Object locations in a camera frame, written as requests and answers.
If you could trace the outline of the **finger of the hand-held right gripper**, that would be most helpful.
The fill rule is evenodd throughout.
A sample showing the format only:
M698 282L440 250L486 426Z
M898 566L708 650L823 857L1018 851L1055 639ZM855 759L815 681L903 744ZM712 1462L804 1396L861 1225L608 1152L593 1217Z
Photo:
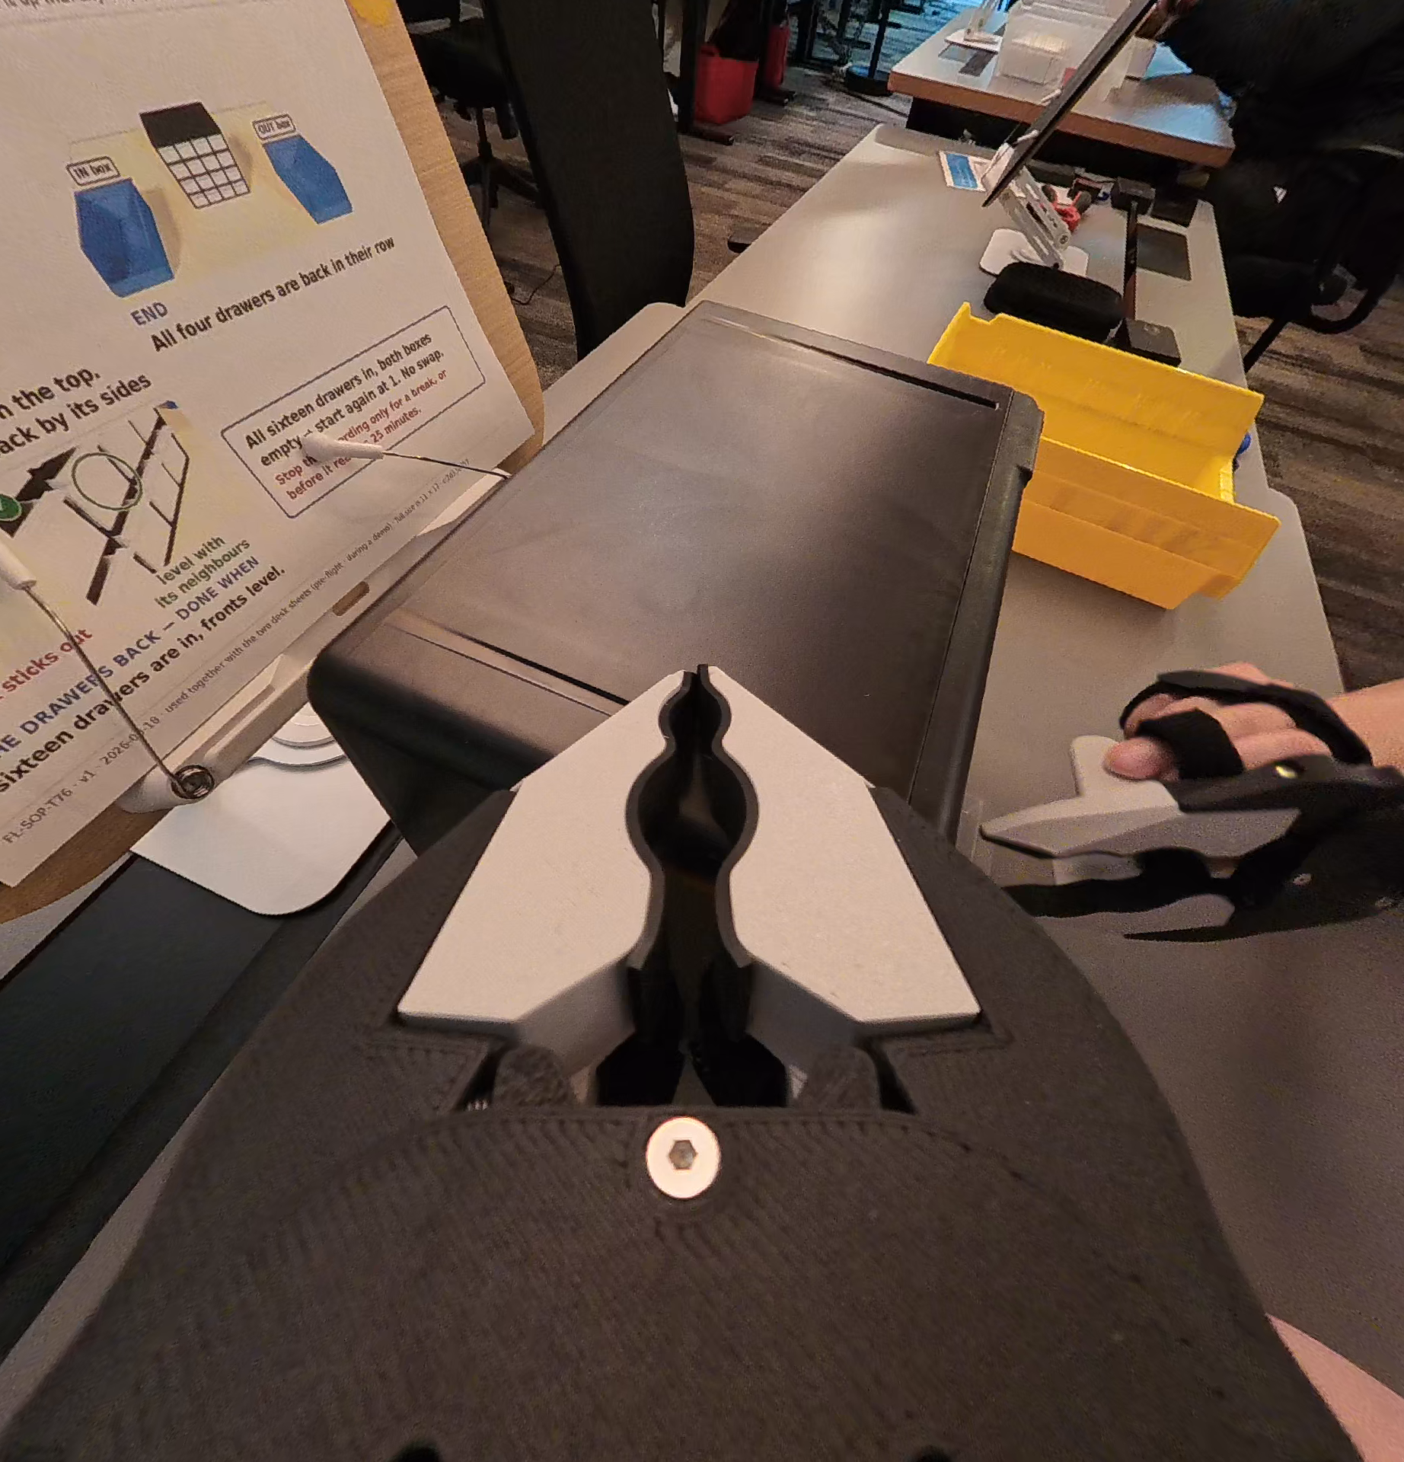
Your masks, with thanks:
M1058 861L1043 919L1122 938L1231 938L1223 880L1193 853L1081 853Z
M1156 850L1150 836L1181 817L1179 805L1162 782L1108 773L1110 746L1108 738L1074 738L1068 758L1076 796L984 821L980 838L1049 861Z

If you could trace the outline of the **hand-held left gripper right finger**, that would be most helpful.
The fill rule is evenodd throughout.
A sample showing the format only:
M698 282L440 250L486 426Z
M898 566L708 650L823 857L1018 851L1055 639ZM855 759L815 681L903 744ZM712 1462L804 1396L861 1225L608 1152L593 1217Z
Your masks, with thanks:
M712 754L742 788L718 928L750 974L746 1034L806 1070L823 1051L967 1028L980 1005L875 788L718 668Z

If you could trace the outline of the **black drawer cabinet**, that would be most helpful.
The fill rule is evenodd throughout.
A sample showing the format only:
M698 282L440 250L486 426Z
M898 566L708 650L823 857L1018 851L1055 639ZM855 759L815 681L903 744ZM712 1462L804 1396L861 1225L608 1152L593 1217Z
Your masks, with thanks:
M417 853L712 666L955 832L1041 432L1005 386L698 305L315 660Z

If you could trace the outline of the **person's right forearm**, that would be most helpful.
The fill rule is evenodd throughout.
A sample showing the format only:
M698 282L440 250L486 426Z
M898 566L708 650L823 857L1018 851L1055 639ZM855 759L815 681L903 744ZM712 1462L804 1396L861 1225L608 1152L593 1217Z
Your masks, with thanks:
M1367 748L1373 767L1404 773L1404 679L1344 692L1330 708Z

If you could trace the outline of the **person's right hand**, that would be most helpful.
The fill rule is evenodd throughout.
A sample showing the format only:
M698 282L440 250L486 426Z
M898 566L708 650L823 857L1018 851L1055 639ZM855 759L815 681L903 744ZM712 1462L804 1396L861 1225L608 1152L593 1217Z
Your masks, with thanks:
M1160 673L1118 729L1103 769L1120 781L1221 781L1298 758L1371 761L1329 702L1244 666Z

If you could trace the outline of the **white flat stand base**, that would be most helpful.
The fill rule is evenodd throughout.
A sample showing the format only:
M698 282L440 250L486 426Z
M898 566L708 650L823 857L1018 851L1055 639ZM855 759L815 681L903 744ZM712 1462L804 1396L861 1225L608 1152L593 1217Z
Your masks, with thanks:
M166 813L133 855L258 917L331 896L386 815L327 725L302 706L208 798Z

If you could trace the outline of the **yellow plastic bin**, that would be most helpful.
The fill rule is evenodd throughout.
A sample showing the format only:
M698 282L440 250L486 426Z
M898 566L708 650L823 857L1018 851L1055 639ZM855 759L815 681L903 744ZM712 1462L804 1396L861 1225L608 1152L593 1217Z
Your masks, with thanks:
M1041 413L1013 549L1158 610L1235 591L1279 531L1233 463L1262 397L1011 317L951 317L930 365Z

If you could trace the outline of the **person's leg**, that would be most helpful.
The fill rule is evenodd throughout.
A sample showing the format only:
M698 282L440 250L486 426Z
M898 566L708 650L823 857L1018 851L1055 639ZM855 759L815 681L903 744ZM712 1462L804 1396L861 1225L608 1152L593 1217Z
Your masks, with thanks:
M1404 1461L1404 1398L1294 1327L1269 1325L1359 1459Z

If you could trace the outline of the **white tablet stand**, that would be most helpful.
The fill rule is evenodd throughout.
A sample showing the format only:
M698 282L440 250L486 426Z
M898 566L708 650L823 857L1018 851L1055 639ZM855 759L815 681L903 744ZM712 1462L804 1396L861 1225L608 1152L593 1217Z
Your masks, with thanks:
M1087 277L1087 256L1072 244L1066 223L1036 179L1018 175L1005 187L999 204L1009 227L991 233L978 263L982 275L999 277L1005 267L1024 263Z

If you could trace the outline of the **black mallet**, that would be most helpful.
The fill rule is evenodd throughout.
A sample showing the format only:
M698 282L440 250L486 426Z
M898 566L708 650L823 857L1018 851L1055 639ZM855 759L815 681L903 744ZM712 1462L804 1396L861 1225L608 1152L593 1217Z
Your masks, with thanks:
M1150 185L1118 179L1110 190L1110 206L1124 215L1124 248L1122 248L1122 311L1124 325L1135 319L1137 305L1137 273L1139 273L1139 223L1145 211L1154 202L1154 190Z

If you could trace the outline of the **printed instruction sheet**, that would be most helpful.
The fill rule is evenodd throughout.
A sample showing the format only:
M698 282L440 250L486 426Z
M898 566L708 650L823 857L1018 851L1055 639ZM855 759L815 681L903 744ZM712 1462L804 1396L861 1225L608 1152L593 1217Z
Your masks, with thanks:
M172 767L532 438L348 5L0 5L0 535ZM162 775L0 583L0 886Z

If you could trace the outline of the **wooden-top desk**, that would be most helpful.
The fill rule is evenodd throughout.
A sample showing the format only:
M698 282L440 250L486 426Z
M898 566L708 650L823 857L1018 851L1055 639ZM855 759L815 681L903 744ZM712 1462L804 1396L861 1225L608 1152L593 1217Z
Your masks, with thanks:
M980 5L932 33L886 79L907 100L907 125L940 139L993 148L1036 120L1057 87L995 79L999 33L1013 5ZM1083 28L1076 64L1129 5L1057 5ZM1103 154L1149 169L1217 169L1233 154L1227 104L1164 45L1139 37L1118 54L1091 91L1062 120L1043 158Z

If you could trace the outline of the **dark tablet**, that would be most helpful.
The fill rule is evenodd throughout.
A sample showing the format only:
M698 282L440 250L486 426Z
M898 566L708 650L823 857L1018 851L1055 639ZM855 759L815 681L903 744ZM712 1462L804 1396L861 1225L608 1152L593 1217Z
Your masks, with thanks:
M1101 74L1114 64L1118 54L1141 31L1145 20L1154 10L1154 3L1133 3L1120 18L1112 22L1106 33L1074 68L1072 77L1064 79L1043 110L1026 123L1007 144L991 158L982 175L982 208L993 206L1003 192L1013 187L1016 177L1039 154L1039 148L1058 127L1062 120L1091 91Z

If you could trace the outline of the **white box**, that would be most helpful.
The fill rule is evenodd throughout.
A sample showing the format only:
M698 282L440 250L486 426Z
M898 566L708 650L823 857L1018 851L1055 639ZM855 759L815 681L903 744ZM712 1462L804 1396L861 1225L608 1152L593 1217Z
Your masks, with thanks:
M1076 68L1083 28L1057 5L1018 3L1005 12L995 79L1055 87Z

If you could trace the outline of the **red bin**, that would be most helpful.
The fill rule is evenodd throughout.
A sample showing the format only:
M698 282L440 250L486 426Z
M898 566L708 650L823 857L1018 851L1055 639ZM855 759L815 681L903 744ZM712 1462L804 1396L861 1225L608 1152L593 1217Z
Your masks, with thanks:
M786 104L790 24L786 18L744 37L718 28L695 66L695 120L725 125L748 116L756 100Z

